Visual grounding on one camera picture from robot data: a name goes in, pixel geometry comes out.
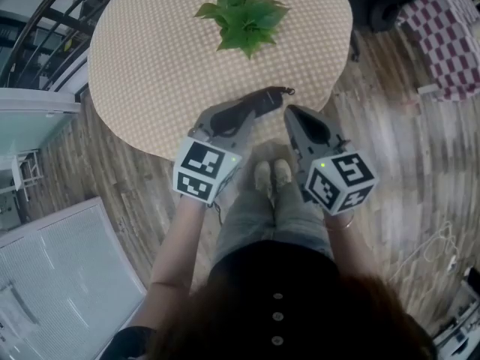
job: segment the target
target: foot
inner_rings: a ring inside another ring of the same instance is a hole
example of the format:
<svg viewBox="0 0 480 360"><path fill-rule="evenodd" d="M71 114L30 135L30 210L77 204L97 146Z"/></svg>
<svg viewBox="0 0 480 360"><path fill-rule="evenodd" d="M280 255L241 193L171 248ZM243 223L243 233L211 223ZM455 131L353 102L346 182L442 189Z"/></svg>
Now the foot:
<svg viewBox="0 0 480 360"><path fill-rule="evenodd" d="M268 198L272 197L272 180L270 180L270 164L267 161L259 162L255 167L255 189Z"/></svg>
<svg viewBox="0 0 480 360"><path fill-rule="evenodd" d="M274 164L275 178L277 181L277 193L280 192L280 189L292 181L292 170L290 165L284 160L277 160Z"/></svg>

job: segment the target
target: beige tablecloth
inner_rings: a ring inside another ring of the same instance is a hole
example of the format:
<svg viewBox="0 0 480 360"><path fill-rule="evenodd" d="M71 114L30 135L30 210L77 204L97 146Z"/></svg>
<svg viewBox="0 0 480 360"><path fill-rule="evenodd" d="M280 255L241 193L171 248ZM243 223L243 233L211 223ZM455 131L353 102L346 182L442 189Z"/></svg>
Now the beige tablecloth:
<svg viewBox="0 0 480 360"><path fill-rule="evenodd" d="M347 0L280 0L291 8L276 46L248 60L240 49L216 52L214 20L194 18L216 0L112 0L88 56L98 115L125 142L174 159L207 107L267 86L289 86L286 104L321 110L347 61L352 14ZM286 138L283 110L256 121L252 140Z"/></svg>

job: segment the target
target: pants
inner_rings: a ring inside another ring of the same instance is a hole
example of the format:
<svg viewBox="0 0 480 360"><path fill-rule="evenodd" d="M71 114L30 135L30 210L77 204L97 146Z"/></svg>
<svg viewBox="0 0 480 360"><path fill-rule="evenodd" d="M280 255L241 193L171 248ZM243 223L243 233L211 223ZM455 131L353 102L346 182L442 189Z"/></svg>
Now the pants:
<svg viewBox="0 0 480 360"><path fill-rule="evenodd" d="M258 190L241 192L220 230L213 264L262 240L301 245L333 258L323 222L313 206L304 203L295 183L281 188L274 207Z"/></svg>

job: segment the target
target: checkered fabric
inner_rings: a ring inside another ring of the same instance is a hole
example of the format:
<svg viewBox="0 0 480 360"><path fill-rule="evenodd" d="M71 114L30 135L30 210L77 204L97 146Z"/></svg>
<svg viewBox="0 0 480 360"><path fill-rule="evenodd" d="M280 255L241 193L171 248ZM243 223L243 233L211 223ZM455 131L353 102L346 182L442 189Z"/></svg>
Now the checkered fabric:
<svg viewBox="0 0 480 360"><path fill-rule="evenodd" d="M480 43L469 26L480 20L471 0L415 0L400 20L418 36L440 90L438 101L462 101L480 92Z"/></svg>
<svg viewBox="0 0 480 360"><path fill-rule="evenodd" d="M276 46L248 60L216 52L220 29L194 18L216 0L112 0L91 40L88 83L98 115L132 146L173 159L199 114L267 86L296 90L285 104L321 110L347 62L352 12L347 0L280 0ZM287 140L283 110L259 118L252 143Z"/></svg>

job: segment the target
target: person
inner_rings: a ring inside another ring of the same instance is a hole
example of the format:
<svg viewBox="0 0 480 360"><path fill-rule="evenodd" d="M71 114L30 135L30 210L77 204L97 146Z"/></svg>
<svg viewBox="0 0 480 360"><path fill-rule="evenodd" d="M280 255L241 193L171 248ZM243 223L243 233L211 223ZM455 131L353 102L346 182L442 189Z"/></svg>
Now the person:
<svg viewBox="0 0 480 360"><path fill-rule="evenodd" d="M257 164L217 240L208 281L191 293L206 206L183 196L147 295L110 359L435 359L431 339L379 278L352 212L325 227L289 164Z"/></svg>

